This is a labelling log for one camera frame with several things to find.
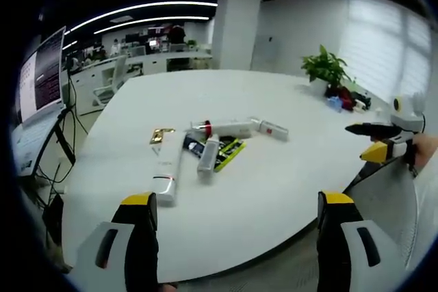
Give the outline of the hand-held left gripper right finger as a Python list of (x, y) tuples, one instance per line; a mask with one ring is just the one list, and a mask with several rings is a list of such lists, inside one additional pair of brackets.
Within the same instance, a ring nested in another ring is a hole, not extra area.
[(406, 269), (394, 241), (352, 198), (318, 193), (318, 291), (395, 291)]

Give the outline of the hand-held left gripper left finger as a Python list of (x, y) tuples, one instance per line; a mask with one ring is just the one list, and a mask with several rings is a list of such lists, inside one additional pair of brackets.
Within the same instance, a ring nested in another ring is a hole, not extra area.
[(70, 279), (80, 291), (159, 291), (157, 198), (125, 198), (79, 246)]

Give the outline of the person's right hand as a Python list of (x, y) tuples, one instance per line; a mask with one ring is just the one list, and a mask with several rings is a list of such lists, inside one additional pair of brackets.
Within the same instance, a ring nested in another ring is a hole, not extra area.
[(423, 168), (437, 150), (437, 136), (417, 134), (413, 138), (413, 145), (416, 147), (415, 166)]

